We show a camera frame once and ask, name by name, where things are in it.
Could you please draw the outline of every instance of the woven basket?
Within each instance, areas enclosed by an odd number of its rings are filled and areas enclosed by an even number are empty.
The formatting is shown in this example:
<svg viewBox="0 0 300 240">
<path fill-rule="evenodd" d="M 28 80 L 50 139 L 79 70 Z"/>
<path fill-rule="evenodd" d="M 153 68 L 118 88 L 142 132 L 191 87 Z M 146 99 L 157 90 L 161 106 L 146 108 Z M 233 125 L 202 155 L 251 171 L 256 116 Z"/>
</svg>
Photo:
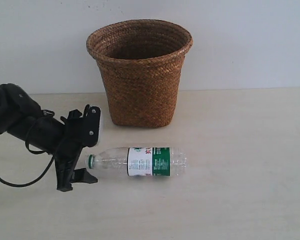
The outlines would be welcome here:
<svg viewBox="0 0 300 240">
<path fill-rule="evenodd" d="M 114 124 L 159 128 L 175 113 L 181 69 L 193 44 L 183 27 L 162 20 L 128 20 L 87 39 Z"/>
</svg>

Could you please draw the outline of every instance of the robotic arm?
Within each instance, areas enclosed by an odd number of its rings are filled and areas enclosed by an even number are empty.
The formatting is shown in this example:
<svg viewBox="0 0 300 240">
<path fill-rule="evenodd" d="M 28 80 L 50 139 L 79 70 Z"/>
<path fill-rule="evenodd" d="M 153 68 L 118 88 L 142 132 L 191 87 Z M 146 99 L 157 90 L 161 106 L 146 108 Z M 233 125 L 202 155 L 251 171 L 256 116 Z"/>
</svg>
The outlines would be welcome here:
<svg viewBox="0 0 300 240">
<path fill-rule="evenodd" d="M 45 171 L 36 180 L 27 184 L 13 184 L 0 178 L 11 187 L 27 187 L 38 182 L 48 171 L 53 161 L 56 170 L 56 189 L 62 192 L 73 190 L 73 183 L 97 183 L 86 168 L 76 169 L 83 148 L 93 147 L 99 141 L 101 110 L 87 105 L 84 113 L 73 110 L 61 121 L 54 112 L 42 110 L 40 105 L 19 86 L 8 83 L 0 85 L 0 135 L 7 132 L 25 142 L 32 154 L 52 155 Z M 30 150 L 32 145 L 40 151 Z"/>
</svg>

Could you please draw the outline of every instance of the white wall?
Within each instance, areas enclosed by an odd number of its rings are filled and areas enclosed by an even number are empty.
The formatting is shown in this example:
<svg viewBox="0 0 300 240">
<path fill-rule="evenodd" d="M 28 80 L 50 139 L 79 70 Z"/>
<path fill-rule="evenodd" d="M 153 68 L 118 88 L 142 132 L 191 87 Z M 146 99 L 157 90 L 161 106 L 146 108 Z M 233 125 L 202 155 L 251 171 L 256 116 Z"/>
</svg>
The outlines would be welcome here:
<svg viewBox="0 0 300 240">
<path fill-rule="evenodd" d="M 103 92 L 88 35 L 143 18 L 192 33 L 181 90 L 300 86 L 300 0 L 0 0 L 0 84 Z"/>
</svg>

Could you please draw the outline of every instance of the table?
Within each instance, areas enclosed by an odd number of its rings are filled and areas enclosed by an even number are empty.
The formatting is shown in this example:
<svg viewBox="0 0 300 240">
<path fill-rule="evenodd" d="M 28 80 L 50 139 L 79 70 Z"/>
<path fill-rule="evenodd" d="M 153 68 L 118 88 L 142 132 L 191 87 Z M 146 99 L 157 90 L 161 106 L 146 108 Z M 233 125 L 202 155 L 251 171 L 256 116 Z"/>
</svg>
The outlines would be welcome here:
<svg viewBox="0 0 300 240">
<path fill-rule="evenodd" d="M 105 94 L 32 97 L 57 118 L 101 107 L 101 141 L 83 155 L 169 144 L 184 149 L 188 167 L 164 181 L 104 176 L 66 193 L 54 167 L 27 188 L 0 183 L 0 240 L 300 240 L 300 88 L 183 91 L 159 129 L 114 125 Z M 0 135 L 7 181 L 30 182 L 49 159 Z"/>
</svg>

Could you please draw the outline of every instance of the plastic bottle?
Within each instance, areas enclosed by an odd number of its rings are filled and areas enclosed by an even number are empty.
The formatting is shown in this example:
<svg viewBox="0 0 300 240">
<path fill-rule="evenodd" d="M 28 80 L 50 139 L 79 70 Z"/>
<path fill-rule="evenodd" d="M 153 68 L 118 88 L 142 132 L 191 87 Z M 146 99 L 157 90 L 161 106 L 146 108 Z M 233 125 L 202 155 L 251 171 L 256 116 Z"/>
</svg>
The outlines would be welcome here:
<svg viewBox="0 0 300 240">
<path fill-rule="evenodd" d="M 186 155 L 177 147 L 118 147 L 86 155 L 86 168 L 121 176 L 176 176 L 186 168 Z"/>
</svg>

